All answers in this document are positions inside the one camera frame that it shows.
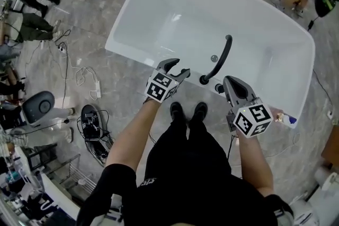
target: freestanding bathtub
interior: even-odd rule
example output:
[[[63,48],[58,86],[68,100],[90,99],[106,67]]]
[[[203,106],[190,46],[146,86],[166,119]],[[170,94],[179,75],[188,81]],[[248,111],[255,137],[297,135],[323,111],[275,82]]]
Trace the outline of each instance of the freestanding bathtub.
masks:
[[[200,76],[215,66],[211,57],[220,57],[228,34],[233,45],[224,66],[201,85]],[[180,58],[171,73],[190,68],[186,80],[215,93],[225,76],[238,77],[263,102],[297,120],[315,56],[311,35],[262,0],[126,0],[105,47],[152,67]]]

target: gray tile floor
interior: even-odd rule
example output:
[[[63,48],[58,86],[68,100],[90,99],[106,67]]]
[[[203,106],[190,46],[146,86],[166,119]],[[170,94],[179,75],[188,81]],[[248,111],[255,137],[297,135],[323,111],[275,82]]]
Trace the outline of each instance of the gray tile floor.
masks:
[[[72,65],[92,67],[101,82],[102,98],[93,101],[89,94],[95,87],[90,75],[86,76],[86,82],[80,87],[76,86],[74,80],[68,80],[65,106],[74,106],[80,112],[85,104],[91,103],[99,109],[108,110],[110,114],[108,128],[113,137],[118,135],[140,108],[145,99],[142,94],[145,82],[152,72],[151,68],[143,64],[104,49],[123,2],[124,0],[61,0],[58,7],[50,6],[46,16],[52,24],[57,19],[62,20],[61,29],[71,30],[67,42]],[[306,28],[309,21],[315,17],[314,5],[309,2],[304,18],[297,22]],[[336,8],[325,18],[318,19],[310,32],[316,42],[314,68],[336,109],[339,106],[338,18],[339,9]],[[49,90],[56,96],[57,105],[61,106],[65,87],[63,77],[66,58],[59,53],[53,43],[46,42],[40,46],[36,41],[26,42],[17,68],[20,75],[27,74],[28,97],[36,92]],[[75,71],[76,69],[69,67],[67,78],[74,78]],[[228,151],[230,134],[225,115],[229,105],[222,97],[189,83],[184,83],[174,98],[166,101],[160,108],[151,130],[155,139],[158,139],[170,124],[169,106],[175,100],[182,103],[188,116],[193,113],[197,102],[207,102],[208,130],[224,150]],[[331,105],[328,98],[313,76],[298,127],[290,130],[277,124],[259,137],[263,152],[273,170],[275,190],[286,201],[290,201],[306,189],[311,189],[314,184],[312,176],[317,165],[321,163],[320,154],[332,129],[332,124],[326,117],[329,109]],[[76,153],[81,153],[81,170],[97,180],[102,167],[87,152],[84,140],[77,132],[75,119],[73,118],[70,123],[76,131],[75,140],[72,144],[59,144],[58,155],[60,160],[65,160]],[[138,183],[143,178],[147,154],[152,145],[149,140],[137,171]],[[239,150],[235,144],[230,154],[230,164],[233,174],[240,176]]]

